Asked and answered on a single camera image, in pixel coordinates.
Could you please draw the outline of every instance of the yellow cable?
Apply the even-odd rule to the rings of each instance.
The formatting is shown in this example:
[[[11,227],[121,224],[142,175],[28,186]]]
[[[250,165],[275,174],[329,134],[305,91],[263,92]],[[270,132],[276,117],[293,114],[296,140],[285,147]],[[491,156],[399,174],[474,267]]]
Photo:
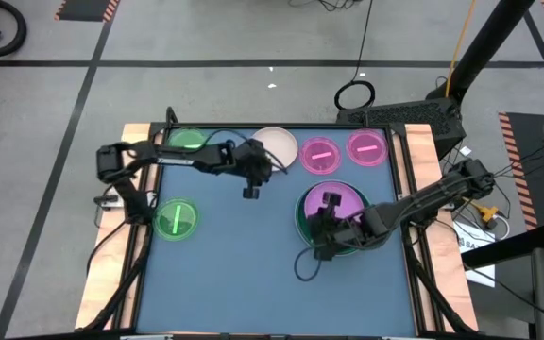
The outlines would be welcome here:
[[[452,77],[452,70],[454,68],[454,63],[456,62],[457,56],[459,55],[461,42],[463,41],[463,37],[465,37],[465,31],[468,30],[469,19],[471,18],[471,14],[473,13],[473,8],[475,6],[476,6],[476,0],[471,0],[471,6],[469,6],[469,13],[467,14],[467,18],[465,20],[465,23],[463,24],[463,29],[461,29],[461,35],[459,36],[457,47],[454,49],[454,55],[452,56],[452,61],[450,62],[449,76],[446,80],[446,91],[444,93],[444,96],[447,98],[449,97],[449,90],[451,89],[451,77]]]

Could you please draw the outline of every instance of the blue table surface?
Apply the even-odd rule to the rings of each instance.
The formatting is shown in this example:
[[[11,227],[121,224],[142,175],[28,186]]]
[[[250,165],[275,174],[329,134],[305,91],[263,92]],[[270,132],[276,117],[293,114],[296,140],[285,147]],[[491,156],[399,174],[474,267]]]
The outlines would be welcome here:
[[[249,136],[255,130],[239,129]],[[159,202],[192,200],[200,214],[194,234],[180,242],[155,236],[145,271],[137,332],[228,332],[414,336],[400,231],[379,249],[322,264],[317,278],[293,272],[306,247],[295,227],[299,197],[324,180],[358,188],[370,203],[394,201],[390,160],[363,167],[346,152],[353,130],[292,129],[299,145],[311,137],[334,139],[342,164],[327,176],[307,172],[299,159],[289,175],[275,173],[258,200],[242,198],[244,178],[165,167]],[[232,139],[223,132],[211,143]],[[316,266],[300,262],[303,276]]]

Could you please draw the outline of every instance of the green plate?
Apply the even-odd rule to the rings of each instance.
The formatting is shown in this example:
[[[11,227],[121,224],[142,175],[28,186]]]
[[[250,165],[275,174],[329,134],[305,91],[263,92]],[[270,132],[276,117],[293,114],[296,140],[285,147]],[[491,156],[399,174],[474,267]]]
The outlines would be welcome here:
[[[183,198],[173,198],[155,211],[154,227],[167,241],[181,241],[193,232],[198,224],[195,205]]]
[[[354,191],[356,193],[358,193],[358,196],[365,203],[365,207],[370,205],[370,203],[368,203],[368,200],[366,199],[365,195],[363,195],[363,193],[361,193],[358,189],[354,188],[353,186],[351,186],[351,185],[349,185],[349,184],[347,184],[345,182],[343,182],[343,183],[348,185],[350,188],[354,189]],[[299,200],[297,201],[296,208],[295,208],[295,225],[296,225],[297,233],[299,234],[299,237],[301,237],[303,242],[305,242],[306,245],[308,245],[310,247],[312,247],[314,245],[314,241],[312,240],[312,236],[310,235],[310,230],[308,229],[308,222],[307,222],[308,218],[306,216],[305,202],[306,202],[306,196],[308,195],[308,193],[310,193],[312,188],[308,189],[299,198]],[[350,255],[350,254],[355,253],[357,250],[358,249],[353,249],[353,248],[346,249],[346,250],[340,251],[337,254],[337,256]]]
[[[169,146],[198,148],[205,143],[206,139],[205,134],[198,128],[181,128],[171,133],[167,144]]]

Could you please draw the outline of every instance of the magenta plate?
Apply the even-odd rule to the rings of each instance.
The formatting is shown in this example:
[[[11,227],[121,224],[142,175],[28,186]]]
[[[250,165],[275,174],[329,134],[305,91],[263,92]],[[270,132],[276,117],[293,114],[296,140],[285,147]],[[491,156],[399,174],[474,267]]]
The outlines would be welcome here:
[[[324,137],[307,140],[299,152],[299,159],[306,170],[316,175],[328,175],[341,163],[341,152],[337,144]]]
[[[376,166],[387,158],[384,137],[373,129],[359,129],[349,136],[347,145],[349,157],[362,166]]]
[[[306,196],[305,212],[310,216],[318,212],[319,207],[326,207],[322,202],[324,193],[336,193],[341,195],[341,204],[335,208],[335,216],[339,218],[347,217],[358,212],[365,207],[365,203],[358,193],[346,183],[339,181],[324,181],[317,184]]]

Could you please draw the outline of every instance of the white paper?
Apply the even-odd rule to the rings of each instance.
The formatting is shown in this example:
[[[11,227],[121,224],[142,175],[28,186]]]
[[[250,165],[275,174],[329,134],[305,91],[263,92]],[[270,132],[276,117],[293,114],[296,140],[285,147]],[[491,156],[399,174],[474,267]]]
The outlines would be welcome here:
[[[471,149],[467,146],[463,146],[461,150],[459,150],[459,152],[461,152],[461,155],[463,155],[464,157],[467,157],[471,153]]]
[[[488,235],[482,230],[475,227],[471,227],[465,223],[456,222],[456,221],[454,221],[453,223],[454,223],[454,229],[457,231],[457,234],[459,235],[459,250],[461,250],[461,253],[468,252],[477,247],[483,247],[495,242],[495,238],[490,237],[490,235],[492,235],[492,233],[490,232],[488,233],[490,235]],[[476,239],[480,239],[480,240],[473,239],[471,236],[465,233],[462,229],[470,233]],[[486,266],[486,267],[476,268],[476,270],[486,274],[492,279],[495,278],[494,264]],[[495,282],[493,280],[489,280],[472,270],[467,271],[465,275],[469,281],[477,282],[477,283],[483,284],[488,287],[493,287],[493,288],[495,286]]]

